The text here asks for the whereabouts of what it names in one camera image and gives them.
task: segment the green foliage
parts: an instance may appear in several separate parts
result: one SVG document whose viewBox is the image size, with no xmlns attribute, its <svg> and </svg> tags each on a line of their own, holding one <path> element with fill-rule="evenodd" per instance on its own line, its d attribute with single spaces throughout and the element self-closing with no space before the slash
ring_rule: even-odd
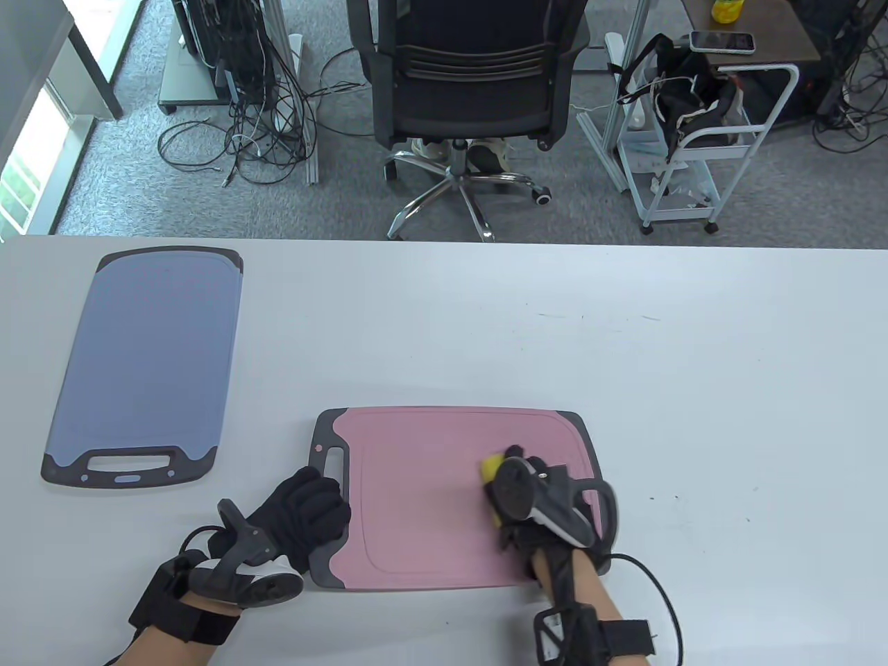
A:
<svg viewBox="0 0 888 666">
<path fill-rule="evenodd" d="M 12 219 L 24 226 L 28 222 L 31 209 L 34 208 L 37 195 L 25 178 L 22 177 L 22 174 L 36 185 L 38 192 L 40 190 L 40 181 L 20 157 L 12 155 L 9 162 L 13 161 L 15 161 L 15 165 L 19 167 L 20 171 L 14 169 L 9 163 L 5 165 L 3 174 L 0 175 L 0 181 L 2 181 L 0 183 L 0 208 L 6 210 Z M 8 223 L 0 216 L 0 232 L 7 231 L 4 229 L 5 226 L 8 226 Z M 8 237 L 8 235 L 8 233 L 3 233 L 3 236 Z"/>
</svg>

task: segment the forearm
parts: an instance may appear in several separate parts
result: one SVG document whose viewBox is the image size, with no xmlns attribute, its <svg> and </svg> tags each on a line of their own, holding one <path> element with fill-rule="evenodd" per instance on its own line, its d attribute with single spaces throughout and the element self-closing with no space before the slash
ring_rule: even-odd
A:
<svg viewBox="0 0 888 666">
<path fill-rule="evenodd" d="M 182 602 L 220 615 L 241 614 L 237 606 L 202 599 L 190 592 L 182 598 Z M 148 627 L 117 660 L 117 666 L 206 666 L 215 652 L 216 646 L 184 643 L 155 627 Z"/>
<path fill-rule="evenodd" d="M 582 551 L 574 551 L 574 595 L 577 602 L 592 606 L 601 621 L 621 620 L 622 615 L 617 610 L 605 586 L 599 578 L 598 572 L 592 565 L 589 557 Z M 549 566 L 543 551 L 537 551 L 533 558 L 534 573 L 543 586 L 543 590 L 549 600 L 552 600 L 551 578 Z M 610 666 L 647 666 L 647 659 L 643 656 L 615 657 L 610 661 Z"/>
</svg>

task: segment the shoe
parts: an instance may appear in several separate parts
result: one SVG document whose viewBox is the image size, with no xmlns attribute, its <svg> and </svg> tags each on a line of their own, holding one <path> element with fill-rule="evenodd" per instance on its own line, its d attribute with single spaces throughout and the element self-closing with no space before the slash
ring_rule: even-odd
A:
<svg viewBox="0 0 888 666">
<path fill-rule="evenodd" d="M 505 157 L 506 148 L 505 139 L 472 139 L 467 157 L 481 173 L 504 173 L 511 171 Z"/>
<path fill-rule="evenodd" d="M 410 141 L 410 152 L 432 162 L 444 163 L 450 159 L 450 144 L 448 141 L 425 143 L 422 139 L 412 139 Z"/>
</svg>

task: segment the blue cutting board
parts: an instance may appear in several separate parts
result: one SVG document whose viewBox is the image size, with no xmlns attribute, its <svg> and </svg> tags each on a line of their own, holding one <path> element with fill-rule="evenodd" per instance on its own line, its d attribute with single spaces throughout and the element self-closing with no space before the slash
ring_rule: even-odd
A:
<svg viewBox="0 0 888 666">
<path fill-rule="evenodd" d="M 52 419 L 45 480 L 150 488 L 210 470 L 222 433 L 242 277 L 240 256 L 217 248 L 129 250 L 99 262 Z M 113 461 L 124 467 L 90 469 L 94 456 L 117 456 Z M 145 470 L 133 456 L 170 461 Z"/>
</svg>

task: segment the pink cutting board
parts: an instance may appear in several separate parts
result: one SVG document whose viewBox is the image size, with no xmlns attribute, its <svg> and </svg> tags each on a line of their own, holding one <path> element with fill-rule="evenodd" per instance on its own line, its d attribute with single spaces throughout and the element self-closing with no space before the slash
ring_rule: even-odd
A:
<svg viewBox="0 0 888 666">
<path fill-rule="evenodd" d="M 344 450 L 343 493 L 352 522 L 342 539 L 313 553 L 314 581 L 364 591 L 525 583 L 514 555 L 499 548 L 480 477 L 481 461 L 513 444 L 547 464 L 566 464 L 575 479 L 601 477 L 583 421 L 569 412 L 325 411 L 314 429 L 309 464 L 323 472 L 328 451 Z M 587 499 L 602 534 L 598 498 L 589 493 Z"/>
</svg>

